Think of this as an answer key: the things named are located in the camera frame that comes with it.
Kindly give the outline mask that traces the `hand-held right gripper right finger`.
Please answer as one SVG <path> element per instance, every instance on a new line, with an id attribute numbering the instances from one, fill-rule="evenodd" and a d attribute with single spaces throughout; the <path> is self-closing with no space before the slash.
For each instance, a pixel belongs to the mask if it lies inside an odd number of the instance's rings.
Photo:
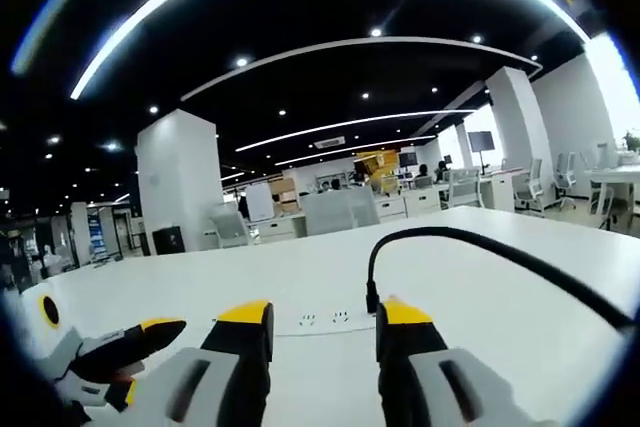
<path id="1" fill-rule="evenodd" d="M 376 312 L 378 391 L 388 426 L 542 426 L 498 373 L 449 347 L 431 316 L 395 296 Z"/>

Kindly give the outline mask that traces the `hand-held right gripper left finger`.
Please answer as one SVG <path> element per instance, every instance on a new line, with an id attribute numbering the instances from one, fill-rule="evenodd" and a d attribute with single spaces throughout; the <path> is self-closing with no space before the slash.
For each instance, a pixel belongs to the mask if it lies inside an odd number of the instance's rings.
<path id="1" fill-rule="evenodd" d="M 254 300 L 214 320 L 200 347 L 150 375 L 151 426 L 259 426 L 271 388 L 274 307 Z"/>

